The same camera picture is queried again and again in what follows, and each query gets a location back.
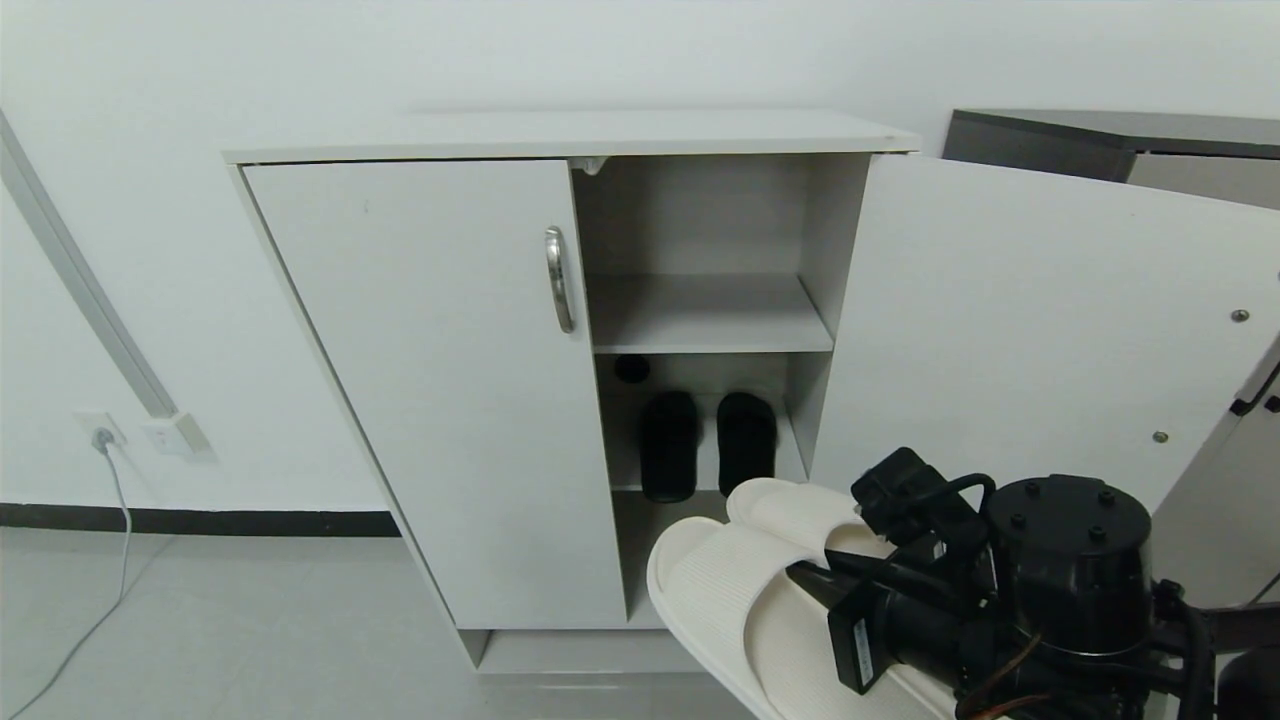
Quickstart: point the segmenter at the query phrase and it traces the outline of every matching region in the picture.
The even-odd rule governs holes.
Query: black slipper
[[[664,392],[640,413],[640,489],[653,502],[689,500],[698,488],[701,421],[687,392]]]
[[[724,497],[751,478],[772,478],[778,419],[769,404],[746,392],[731,392],[716,411],[719,442],[719,488]]]

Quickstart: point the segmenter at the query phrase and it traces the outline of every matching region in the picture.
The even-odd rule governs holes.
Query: open cabinet door
[[[1272,210],[877,156],[812,477],[847,489],[909,446],[1155,511],[1276,337],[1277,272]]]

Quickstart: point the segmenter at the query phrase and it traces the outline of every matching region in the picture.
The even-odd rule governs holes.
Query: wall outlet
[[[72,418],[76,419],[76,424],[84,430],[91,442],[95,430],[106,428],[111,430],[115,445],[124,445],[124,433],[120,432],[120,428],[116,427],[115,420],[111,420],[106,410],[72,410]]]
[[[156,418],[142,423],[142,434],[161,455],[182,455],[191,457],[209,448],[205,433],[200,432],[195,418],[178,413],[172,418]]]

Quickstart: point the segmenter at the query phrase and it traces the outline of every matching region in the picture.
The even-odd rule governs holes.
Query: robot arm
[[[974,510],[959,492],[978,486]],[[828,551],[829,570],[797,562],[787,575],[827,607],[840,680],[855,692],[902,662],[955,688],[960,720],[1138,720],[1152,692],[1180,698],[1179,720],[1207,720],[1215,655],[1280,646],[1277,603],[1206,611],[1176,583],[1152,583],[1151,516],[1102,480],[948,483],[900,448],[851,493],[897,550]],[[1280,698],[1265,696],[1280,679],[1261,674],[1280,673],[1275,653],[1224,673],[1219,715],[1280,717]]]

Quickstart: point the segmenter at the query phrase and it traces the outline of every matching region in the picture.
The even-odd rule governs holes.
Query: cabinet handle
[[[1234,402],[1231,402],[1231,407],[1229,409],[1231,415],[1235,415],[1236,418],[1243,418],[1249,413],[1252,413],[1254,407],[1262,404],[1262,398],[1267,396],[1267,392],[1271,389],[1271,383],[1276,382],[1276,377],[1280,377],[1280,363],[1276,363],[1276,366],[1271,369],[1271,374],[1267,375],[1267,379],[1262,383],[1262,387],[1258,388],[1258,393],[1253,396],[1253,400],[1244,401],[1236,398]],[[1280,405],[1272,402],[1272,400],[1275,400],[1275,396],[1272,396],[1271,400],[1267,401],[1266,409],[1270,410],[1271,413],[1280,411]]]
[[[568,309],[568,288],[564,282],[564,236],[559,228],[547,228],[547,272],[552,277],[552,300],[556,301],[556,318],[564,334],[573,332],[573,314]]]

